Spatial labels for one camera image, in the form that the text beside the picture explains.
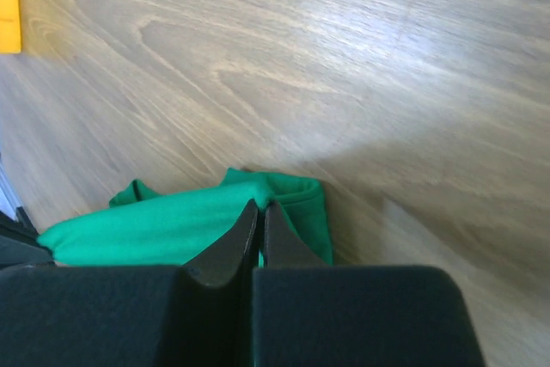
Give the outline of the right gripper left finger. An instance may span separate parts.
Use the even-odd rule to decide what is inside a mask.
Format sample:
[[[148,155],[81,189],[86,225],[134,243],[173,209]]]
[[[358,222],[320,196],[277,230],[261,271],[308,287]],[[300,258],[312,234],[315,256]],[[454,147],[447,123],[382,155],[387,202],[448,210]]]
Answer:
[[[182,266],[1,272],[4,366],[248,366],[259,209]]]

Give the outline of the yellow plastic tray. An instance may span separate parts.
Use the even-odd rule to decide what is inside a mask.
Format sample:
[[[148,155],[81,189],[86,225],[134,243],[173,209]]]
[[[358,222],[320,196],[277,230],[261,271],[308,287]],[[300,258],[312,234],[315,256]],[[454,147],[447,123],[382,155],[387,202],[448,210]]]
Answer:
[[[19,0],[0,0],[0,48],[2,54],[21,52]]]

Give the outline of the green t shirt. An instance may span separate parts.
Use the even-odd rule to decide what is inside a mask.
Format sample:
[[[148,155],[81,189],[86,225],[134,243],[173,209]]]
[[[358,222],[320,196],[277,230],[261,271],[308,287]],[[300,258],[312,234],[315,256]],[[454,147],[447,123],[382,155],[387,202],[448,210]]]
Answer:
[[[166,195],[133,180],[105,210],[57,223],[37,242],[69,266],[182,265],[223,236],[249,200],[261,211],[278,202],[290,229],[333,263],[319,180],[235,168],[215,187]]]

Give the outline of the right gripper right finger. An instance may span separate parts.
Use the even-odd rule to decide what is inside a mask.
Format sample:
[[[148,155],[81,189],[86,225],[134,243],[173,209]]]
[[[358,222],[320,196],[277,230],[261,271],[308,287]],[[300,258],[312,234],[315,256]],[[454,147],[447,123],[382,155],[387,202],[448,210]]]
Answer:
[[[434,266],[329,266],[265,214],[253,272],[257,366],[481,366],[460,288]]]

